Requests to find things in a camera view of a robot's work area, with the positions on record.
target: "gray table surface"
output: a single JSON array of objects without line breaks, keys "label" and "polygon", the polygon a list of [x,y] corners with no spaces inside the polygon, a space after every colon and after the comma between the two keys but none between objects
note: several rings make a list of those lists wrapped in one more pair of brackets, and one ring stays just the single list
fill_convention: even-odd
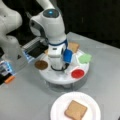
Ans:
[{"label": "gray table surface", "polygon": [[[102,119],[120,116],[120,49],[69,33],[68,40],[92,55],[88,79],[77,91],[93,97]],[[50,90],[34,67],[34,61],[19,71],[9,85],[0,87],[0,120],[50,120],[50,109],[63,93]]]}]

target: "food item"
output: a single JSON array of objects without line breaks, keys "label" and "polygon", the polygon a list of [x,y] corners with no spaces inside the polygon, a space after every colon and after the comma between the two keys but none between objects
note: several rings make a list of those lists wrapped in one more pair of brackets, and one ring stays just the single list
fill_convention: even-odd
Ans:
[{"label": "food item", "polygon": [[75,69],[75,70],[72,71],[71,76],[73,78],[79,79],[79,78],[83,77],[84,74],[85,73],[84,73],[83,70],[81,70],[81,69]]},{"label": "food item", "polygon": [[86,111],[86,106],[72,100],[67,110],[65,111],[65,115],[73,120],[82,120]]},{"label": "food item", "polygon": [[78,58],[81,64],[87,64],[91,61],[91,59],[92,59],[92,56],[90,54],[83,54]]},{"label": "food item", "polygon": [[44,60],[39,60],[35,62],[35,67],[40,70],[44,70],[48,67],[48,63]]},{"label": "food item", "polygon": [[73,53],[76,53],[79,47],[80,45],[78,43],[75,43],[75,42],[68,43],[68,49],[72,50]]}]

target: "orange object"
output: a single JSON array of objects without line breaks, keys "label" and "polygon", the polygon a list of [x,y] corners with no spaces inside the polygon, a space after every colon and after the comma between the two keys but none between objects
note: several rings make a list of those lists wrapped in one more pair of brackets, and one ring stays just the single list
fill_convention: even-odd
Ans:
[{"label": "orange object", "polygon": [[9,84],[11,81],[13,81],[14,78],[15,76],[10,76],[8,79],[5,80],[5,83]]}]

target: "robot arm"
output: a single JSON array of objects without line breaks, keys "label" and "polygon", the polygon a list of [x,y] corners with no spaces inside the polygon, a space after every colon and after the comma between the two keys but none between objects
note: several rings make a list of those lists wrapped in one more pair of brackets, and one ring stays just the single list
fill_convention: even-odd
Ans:
[{"label": "robot arm", "polygon": [[11,63],[13,71],[17,72],[26,63],[26,58],[22,53],[18,40],[7,34],[22,25],[20,14],[8,8],[0,0],[0,47],[4,51],[4,60]]},{"label": "robot arm", "polygon": [[44,8],[44,11],[31,18],[31,31],[36,36],[41,36],[41,33],[44,33],[49,43],[48,58],[50,64],[54,70],[62,70],[65,67],[63,54],[68,46],[62,16],[49,0],[37,1]]},{"label": "robot arm", "polygon": [[54,9],[54,6],[51,4],[49,0],[36,0],[44,10]]}]

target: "wall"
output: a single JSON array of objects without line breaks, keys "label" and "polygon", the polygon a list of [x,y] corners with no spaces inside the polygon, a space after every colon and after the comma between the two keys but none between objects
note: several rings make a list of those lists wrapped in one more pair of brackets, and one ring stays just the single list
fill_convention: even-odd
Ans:
[{"label": "wall", "polygon": [[120,0],[57,0],[66,31],[120,48]]}]

